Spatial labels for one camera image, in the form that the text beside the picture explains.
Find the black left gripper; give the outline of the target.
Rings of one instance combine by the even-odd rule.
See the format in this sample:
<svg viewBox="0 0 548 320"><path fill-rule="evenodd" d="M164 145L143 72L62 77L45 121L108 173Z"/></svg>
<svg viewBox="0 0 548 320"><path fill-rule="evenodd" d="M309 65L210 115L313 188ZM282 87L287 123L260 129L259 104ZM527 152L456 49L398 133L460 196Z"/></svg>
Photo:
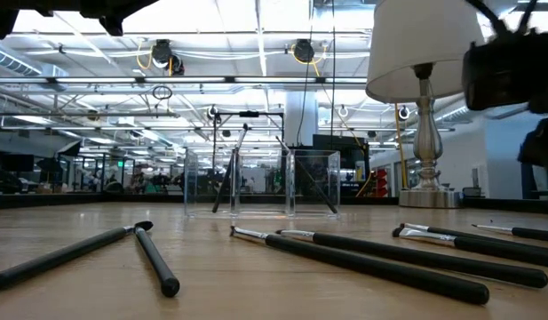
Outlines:
<svg viewBox="0 0 548 320"><path fill-rule="evenodd" d="M111 36L123 35L123 18L127 18L158 0L132 0L125 6L120 0L46 0L34 1L35 10L43 16L56 11L79 12L83 17L96 19Z"/></svg>

